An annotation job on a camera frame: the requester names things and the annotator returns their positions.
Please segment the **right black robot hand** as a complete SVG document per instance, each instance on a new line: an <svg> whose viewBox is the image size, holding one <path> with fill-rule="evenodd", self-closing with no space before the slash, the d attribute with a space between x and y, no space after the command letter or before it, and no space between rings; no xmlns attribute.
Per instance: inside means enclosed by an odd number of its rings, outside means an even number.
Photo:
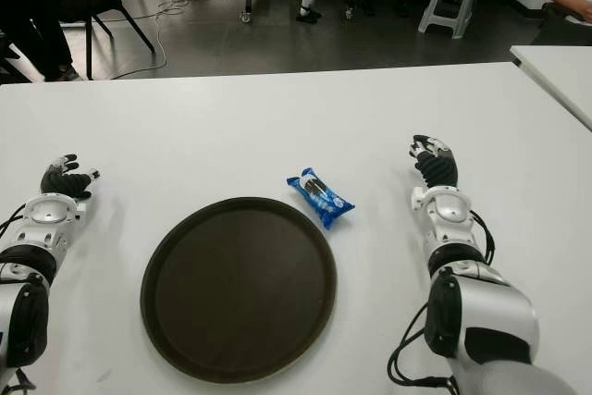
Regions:
<svg viewBox="0 0 592 395"><path fill-rule="evenodd" d="M458 186L458 168L450 147L438 138L414 135L409 154L428 188Z"/></svg>

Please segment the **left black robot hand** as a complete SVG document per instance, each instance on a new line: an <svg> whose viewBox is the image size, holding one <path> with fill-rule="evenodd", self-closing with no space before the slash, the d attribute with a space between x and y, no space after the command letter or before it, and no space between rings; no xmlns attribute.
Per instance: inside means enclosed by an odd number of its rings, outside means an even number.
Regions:
<svg viewBox="0 0 592 395"><path fill-rule="evenodd" d="M52 161L43 173L40 193L58 193L75 200L89 199L92 193L87 188L100 178L100 172L95 168L86 173L73 172L79 166L75 154L65 154Z"/></svg>

